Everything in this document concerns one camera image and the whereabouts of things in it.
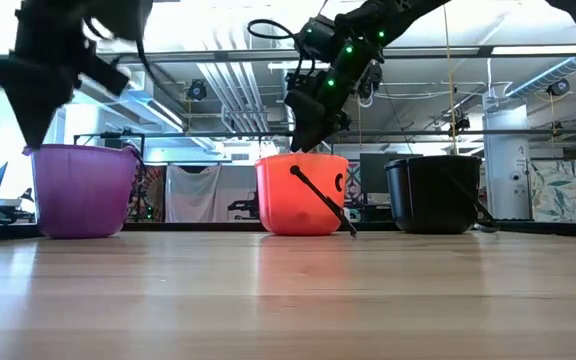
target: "white curtain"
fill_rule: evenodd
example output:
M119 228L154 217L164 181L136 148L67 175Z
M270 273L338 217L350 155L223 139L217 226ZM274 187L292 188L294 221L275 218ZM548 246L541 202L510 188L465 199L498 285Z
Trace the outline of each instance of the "white curtain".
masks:
M252 199L257 183L252 166L213 166L199 174L169 166L166 177L166 222L206 223L233 221L228 206Z

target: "ceiling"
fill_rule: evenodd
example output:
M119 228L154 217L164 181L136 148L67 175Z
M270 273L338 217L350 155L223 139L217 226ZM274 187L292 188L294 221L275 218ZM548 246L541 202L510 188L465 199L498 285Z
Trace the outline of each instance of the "ceiling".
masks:
M14 8L19 0L10 0L7 4ZM252 39L244 29L249 20L267 17L277 20L293 31L319 11L321 1L312 0L181 0L157 2L149 19L145 41L149 52L183 52L205 50L230 50L236 47L236 38L243 40L239 45L247 49L290 49L288 42L275 42ZM327 16L345 12L358 7L362 1L331 0L323 11ZM568 14L550 8L543 0L453 0L446 7L451 46L481 45L521 45L521 44L573 44L576 43L576 26ZM418 20L398 40L390 46L446 46L444 13L438 9ZM230 44L224 45L223 37ZM5 53L14 41L14 18L0 16L0 53ZM100 42L99 49L105 53L117 53L134 50L131 44L120 41ZM503 89L522 84L552 66L562 62L564 57L551 58L495 58L490 62L493 84ZM284 96L284 76L282 70L270 70L269 61L252 62L252 74L256 89L262 100L270 130L289 128L289 116L282 103ZM164 81L173 93L181 94L195 79L206 79L205 71L195 63L160 64L172 75L175 84ZM487 90L487 59L407 59L389 60L383 66L384 84L378 94L399 97L396 100L375 98L373 105L361 109L355 100L349 100L346 110L353 117L353 130L433 130L442 127L449 117L442 117L451 107L449 94L449 71L452 69L452 81L457 93L453 101L460 102L472 97L464 106L473 115L483 112L480 95ZM140 70L139 65L130 65L133 71ZM237 81L232 65L226 65L226 71L234 79L233 93L244 106L250 106ZM556 102L550 103L547 94L539 93L526 99L529 123L534 128L547 128L553 121L564 121L564 127L576 128L576 73L567 78L572 92ZM172 109L180 117L190 120L194 131L228 131L229 121L221 121L224 105L217 93L227 91L218 86L208 87L208 97L198 103L185 102L183 109L170 101L162 92L155 91L154 98ZM362 137L362 142L402 142L402 137ZM416 137L415 141L447 141L442 137ZM534 137L535 146L548 140ZM359 138L338 140L346 143L358 143ZM576 136L568 137L566 142L576 148ZM180 143L164 142L160 146L179 146Z

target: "wooden surface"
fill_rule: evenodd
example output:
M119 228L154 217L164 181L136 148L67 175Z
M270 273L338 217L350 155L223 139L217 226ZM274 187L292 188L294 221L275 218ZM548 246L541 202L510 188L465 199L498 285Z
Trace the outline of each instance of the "wooden surface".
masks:
M576 359L576 239L0 242L3 359Z

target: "bucket handle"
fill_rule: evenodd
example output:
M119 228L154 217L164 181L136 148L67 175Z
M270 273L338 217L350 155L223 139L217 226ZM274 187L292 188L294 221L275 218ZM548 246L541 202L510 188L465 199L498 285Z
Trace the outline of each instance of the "bucket handle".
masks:
M321 191L319 191L315 184L313 184L312 181L310 181L310 179L306 176L306 174L301 171L301 168L299 168L298 165L293 165L290 168L290 173L295 175L299 180L301 180L301 182L306 184L306 186L308 186L308 188L310 188L310 190L312 190L315 195L317 195L317 197L328 207L328 209L330 209L330 211L335 214L337 219L339 219L341 223L350 230L350 236L352 236L353 239L357 238L357 229L355 229L355 227L350 223L350 220L348 220L348 218L343 215L343 209L338 206L329 196L326 196Z
M452 176L452 174L450 174L450 172L448 172L448 170L446 170L446 168L440 167L439 171L448 178L448 182L452 184L453 188L455 188L459 193L461 193L470 202L472 202L472 204L475 205L475 208L477 208L477 211L483 213L484 217L488 220L488 223L482 223L478 221L476 225L477 230L490 234L498 232L500 230L500 227L499 224L497 223L497 220L495 220L495 217L492 216L492 214L488 211L488 209L486 209L486 207L483 206L481 202L479 202L479 199L474 197L463 186L463 184L461 184L457 179L455 179L454 176Z

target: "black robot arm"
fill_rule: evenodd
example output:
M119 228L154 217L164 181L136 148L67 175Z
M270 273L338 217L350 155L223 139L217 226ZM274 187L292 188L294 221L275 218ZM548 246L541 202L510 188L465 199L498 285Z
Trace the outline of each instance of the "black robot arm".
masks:
M295 114L292 151L310 151L335 132L347 129L342 110L368 65L384 62L383 48L399 38L417 19L450 0L368 0L356 10L311 18L295 35L302 59L330 63L317 75L290 74L286 105ZM576 22L576 0L547 0Z
M116 37L141 41L153 0L24 0L15 48L0 60L0 86L17 117L26 143L39 148L55 111L70 102L85 74L115 95L127 76L96 55L83 34L96 18Z
M368 0L334 20L312 18L294 34L303 59L330 63L331 67L315 76L288 77L285 103L296 116L291 150L310 151L336 131L348 128L350 118L342 108L368 65L383 62L387 44L448 1ZM576 22L576 0L547 1L567 11ZM30 147L42 144L56 109L69 102L74 89L81 85L81 74L116 95L129 81L97 57L95 43L83 34L83 24L90 24L90 19L99 20L118 38L136 41L149 70L142 38L152 5L153 0L22 2L16 13L19 25L15 49L7 59L0 60L0 86Z

